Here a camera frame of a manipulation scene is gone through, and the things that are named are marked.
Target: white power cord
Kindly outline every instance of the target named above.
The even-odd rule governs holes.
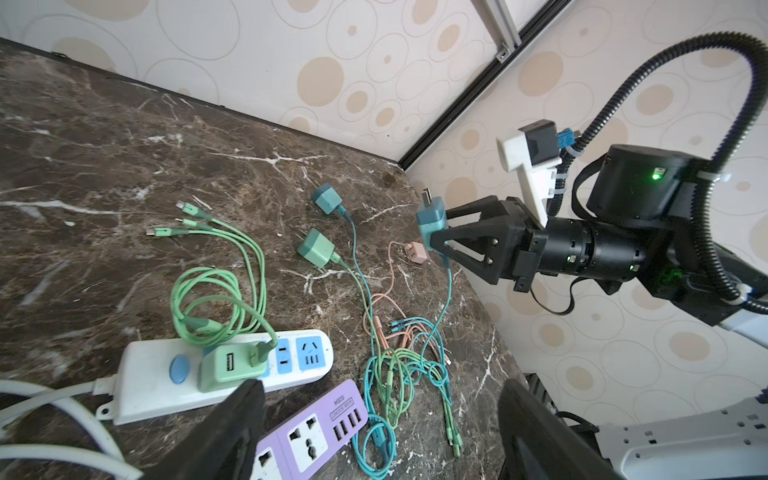
[[[22,444],[0,446],[0,459],[11,458],[34,458],[37,460],[58,460],[60,462],[78,463],[87,467],[97,468],[118,478],[126,478],[127,480],[135,480],[143,475],[138,468],[132,467],[125,462],[119,462],[103,453],[77,449],[75,447],[65,447],[63,445]]]
[[[53,389],[48,387],[35,385],[34,383],[20,382],[18,380],[0,380],[0,393],[9,393],[11,395],[32,397],[41,393],[53,392]],[[115,443],[112,435],[109,434],[107,429],[99,422],[93,413],[89,412],[80,402],[75,399],[59,399],[51,402],[53,406],[63,410],[77,423],[80,424],[83,429],[91,436],[94,443],[104,453],[124,462],[123,454]],[[7,422],[0,423],[0,427],[12,422],[11,418]]]
[[[12,422],[24,413],[48,403],[53,403],[72,416],[91,435],[96,444],[107,454],[63,445],[0,445],[0,460],[32,458],[78,463],[96,468],[118,479],[135,480],[143,473],[124,461],[123,454],[107,429],[83,405],[70,398],[74,395],[93,392],[96,382],[52,390],[34,383],[15,380],[0,380],[0,393],[31,396],[22,402],[0,410],[0,425]]]
[[[71,396],[81,395],[83,393],[90,393],[94,389],[94,382],[80,383],[78,385],[64,387],[63,389],[51,390],[50,392],[41,393],[40,395],[33,396],[30,399],[26,399],[23,402],[15,403],[3,410],[0,410],[0,424],[6,420],[18,417],[24,412],[34,410],[40,406],[47,405],[48,403],[55,402],[56,400],[66,399]]]

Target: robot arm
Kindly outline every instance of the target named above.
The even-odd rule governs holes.
[[[556,217],[574,155],[651,71],[702,48],[738,51],[753,67],[753,87],[713,159],[612,145],[583,169],[573,186],[576,191],[598,174],[587,202],[594,216],[573,195],[572,210],[580,219]],[[499,140],[502,167],[518,173],[522,200],[491,196],[447,210],[447,219],[480,213],[480,220],[432,232],[428,245],[488,283],[514,280],[518,292],[530,291],[537,272],[593,279],[608,295],[637,277],[651,295],[709,325],[741,309],[767,314],[768,303],[762,298],[768,294],[768,277],[712,242],[708,217],[713,185],[767,99],[768,47],[760,40],[726,32],[673,45],[638,68],[575,143],[568,141],[569,131],[558,135],[554,123],[546,120]],[[453,248],[450,240],[481,259]]]

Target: wallpaper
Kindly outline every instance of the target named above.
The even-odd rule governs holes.
[[[540,118],[584,130],[621,82],[668,45],[707,31],[762,39],[768,2],[758,0],[574,0],[419,161],[412,184],[447,207],[486,195],[519,197],[501,170],[496,137]],[[569,186],[611,144],[630,143],[710,157],[746,96],[746,62],[729,51],[687,55],[662,67],[629,97],[574,162]],[[716,241],[768,272],[768,114],[752,130],[718,184]],[[592,177],[577,192],[586,203]],[[561,216],[573,217],[568,194]],[[593,281],[574,288],[576,308],[552,316],[512,282],[473,287],[524,372],[536,372],[559,409],[596,423],[631,424],[707,412],[768,385],[768,350],[711,328],[639,282],[613,296]],[[553,310],[568,306],[572,277],[537,275],[533,289]]]
[[[497,51],[469,0],[4,0],[0,37],[393,160]]]

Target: green led light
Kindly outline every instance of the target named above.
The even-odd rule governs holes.
[[[661,179],[661,178],[664,176],[664,174],[665,174],[666,172],[667,172],[667,169],[666,169],[666,168],[663,168],[663,167],[656,167],[656,168],[654,168],[654,172],[653,172],[653,174],[650,176],[650,178],[651,178],[652,180],[659,180],[659,179]]]

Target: teal charger adapter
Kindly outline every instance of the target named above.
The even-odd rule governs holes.
[[[339,254],[334,252],[335,248],[330,240],[313,228],[296,251],[312,265],[323,268],[329,261],[334,263],[341,261]]]
[[[424,247],[434,251],[435,249],[432,248],[429,241],[434,232],[445,229],[445,205],[442,203],[442,198],[432,198],[428,188],[422,192],[422,204],[416,211],[416,223],[419,224],[419,232],[422,235]]]
[[[342,215],[346,213],[346,208],[341,204],[341,196],[331,184],[324,184],[315,190],[312,200],[326,215],[330,215],[334,210],[338,210]]]

